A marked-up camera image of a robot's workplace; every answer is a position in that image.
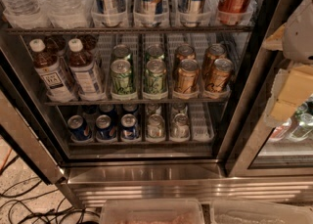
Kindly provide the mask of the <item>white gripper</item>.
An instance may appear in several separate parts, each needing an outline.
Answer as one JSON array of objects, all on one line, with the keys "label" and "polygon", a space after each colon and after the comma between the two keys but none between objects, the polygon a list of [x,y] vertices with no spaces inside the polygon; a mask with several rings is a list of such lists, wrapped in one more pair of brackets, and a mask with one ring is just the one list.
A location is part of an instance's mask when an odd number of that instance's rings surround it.
[{"label": "white gripper", "polygon": [[287,59],[298,62],[280,68],[274,78],[264,115],[269,127],[285,123],[313,94],[313,0],[303,0],[276,31],[262,43],[270,51],[282,51]]}]

